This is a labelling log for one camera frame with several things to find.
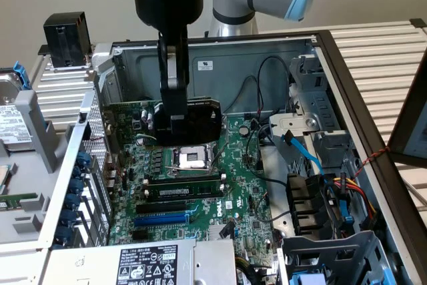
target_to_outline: green circuit board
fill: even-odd
[[[129,244],[133,241],[132,232],[135,230],[133,221],[140,216],[136,213],[136,206],[146,202],[143,196],[143,180],[149,174],[159,179],[166,177],[170,165],[171,149],[157,146],[138,146],[135,144],[135,135],[144,130],[135,131],[132,123],[135,110],[141,109],[141,103],[122,103],[107,107],[106,112],[114,115],[117,126],[117,139],[123,150],[124,166],[129,171],[134,170],[134,179],[128,181],[127,190],[119,196],[121,184],[115,184],[113,197],[113,223],[109,235],[109,244]],[[198,241],[219,239],[221,226],[229,220],[236,224],[234,248],[236,254],[247,258],[254,264],[271,266],[276,260],[272,226],[259,222],[250,212],[248,203],[252,196],[254,203],[258,202],[266,192],[266,183],[255,177],[247,169],[243,158],[247,138],[239,134],[242,125],[250,126],[249,121],[242,117],[229,117],[226,119],[228,130],[224,131],[216,144],[217,150],[228,140],[228,145],[222,152],[216,167],[225,170],[226,191],[223,197],[186,200],[187,208],[193,210],[188,224],[170,224],[138,228],[147,230],[147,239],[143,242],[162,240],[182,240],[194,238]],[[250,144],[249,154],[257,157],[256,140]],[[264,219],[271,218],[270,209],[262,202],[258,215]],[[269,240],[272,247],[266,248]]]

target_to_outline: sticker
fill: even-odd
[[[5,144],[31,142],[24,119],[14,105],[0,106],[0,138]]]
[[[198,61],[197,66],[199,70],[214,70],[214,62],[209,61]]]
[[[161,190],[160,196],[166,196],[166,195],[187,195],[189,194],[188,188],[181,189],[181,190]]]
[[[121,250],[116,285],[175,285],[178,246]]]

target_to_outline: white wall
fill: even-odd
[[[189,28],[190,36],[209,29],[212,0]],[[93,43],[124,39],[154,39],[157,33],[137,17],[133,0],[0,0],[0,66],[17,59],[30,69],[39,46],[45,43],[44,21],[52,14],[85,11]],[[260,31],[293,27],[368,23],[423,18],[427,0],[314,0],[302,23],[257,14]]]

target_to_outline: blue cable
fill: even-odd
[[[314,157],[312,154],[310,154],[308,152],[308,150],[306,148],[304,148],[304,146],[295,137],[293,137],[291,139],[291,144],[294,145],[295,147],[297,147],[298,150],[301,152],[301,154],[303,154],[306,158],[313,161],[316,164],[316,166],[318,167],[318,169],[322,175],[325,174],[325,172],[323,171],[322,165],[320,165],[319,159]]]

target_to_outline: black box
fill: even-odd
[[[91,53],[85,13],[54,13],[43,25],[55,68],[86,65]]]

